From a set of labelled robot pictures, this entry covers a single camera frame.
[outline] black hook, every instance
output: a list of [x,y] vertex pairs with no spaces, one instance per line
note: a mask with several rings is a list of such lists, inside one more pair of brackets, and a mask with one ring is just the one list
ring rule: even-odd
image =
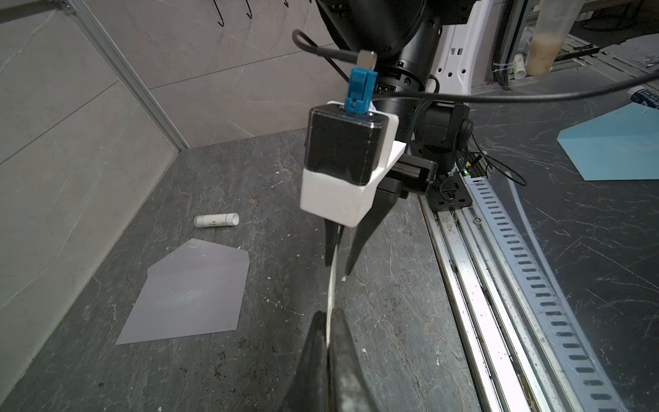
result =
[[222,13],[219,12],[219,7],[217,6],[217,2],[213,0],[213,3],[215,3],[215,8],[217,9],[217,13],[219,14],[219,19],[222,20],[222,23],[217,22],[220,27],[224,27],[224,18],[222,18]]

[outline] gray tabletop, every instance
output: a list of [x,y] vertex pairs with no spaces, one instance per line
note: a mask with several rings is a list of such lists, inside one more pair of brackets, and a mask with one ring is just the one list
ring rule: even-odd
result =
[[[327,299],[323,223],[299,209],[303,143],[293,131],[181,154],[0,410],[276,409]],[[240,224],[192,224],[223,212]],[[237,330],[115,346],[146,268],[190,238],[249,252]],[[479,409],[415,197],[340,279],[337,305],[382,411]]]
[[[525,79],[514,89],[547,94],[607,82],[581,67]],[[619,395],[631,410],[657,411],[659,182],[584,181],[556,140],[560,130],[628,103],[620,92],[575,102],[473,105],[471,119],[481,147],[529,182],[517,188],[522,207]],[[507,181],[493,181],[506,209],[516,210]]]

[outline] beige marble wall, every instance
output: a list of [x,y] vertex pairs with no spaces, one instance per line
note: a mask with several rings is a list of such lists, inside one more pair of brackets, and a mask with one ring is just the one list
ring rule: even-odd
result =
[[0,402],[175,157],[61,11],[0,24]]
[[332,40],[316,2],[87,0],[192,147],[306,126],[308,110],[345,97],[326,61],[300,52],[295,28]]

